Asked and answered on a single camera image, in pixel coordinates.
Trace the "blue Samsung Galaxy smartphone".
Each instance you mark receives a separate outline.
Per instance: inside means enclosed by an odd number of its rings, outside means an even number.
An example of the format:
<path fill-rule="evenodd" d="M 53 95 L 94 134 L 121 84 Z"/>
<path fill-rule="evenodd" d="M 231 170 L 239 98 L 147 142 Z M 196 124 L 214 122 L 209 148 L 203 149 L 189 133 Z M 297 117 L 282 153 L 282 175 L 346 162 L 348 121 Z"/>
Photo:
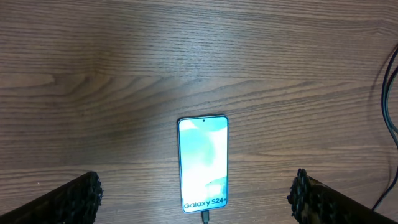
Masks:
<path fill-rule="evenodd" d="M 177 121 L 180 193 L 185 213 L 228 204 L 229 120 L 223 114 Z"/>

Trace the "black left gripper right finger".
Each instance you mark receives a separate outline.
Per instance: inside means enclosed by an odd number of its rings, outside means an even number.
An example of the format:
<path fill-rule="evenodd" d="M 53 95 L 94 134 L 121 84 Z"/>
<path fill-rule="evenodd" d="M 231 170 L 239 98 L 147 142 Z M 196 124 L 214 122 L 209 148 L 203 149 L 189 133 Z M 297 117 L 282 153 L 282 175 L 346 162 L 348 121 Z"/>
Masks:
<path fill-rule="evenodd" d="M 299 224 L 397 224 L 299 169 L 287 196 Z"/>

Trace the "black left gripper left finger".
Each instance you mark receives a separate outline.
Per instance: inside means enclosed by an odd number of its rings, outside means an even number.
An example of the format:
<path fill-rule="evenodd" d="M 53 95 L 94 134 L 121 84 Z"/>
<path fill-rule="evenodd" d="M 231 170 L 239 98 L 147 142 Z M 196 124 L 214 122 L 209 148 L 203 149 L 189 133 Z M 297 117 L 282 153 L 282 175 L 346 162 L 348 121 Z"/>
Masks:
<path fill-rule="evenodd" d="M 2 224 L 93 224 L 103 189 L 90 171 L 51 192 L 1 215 Z"/>

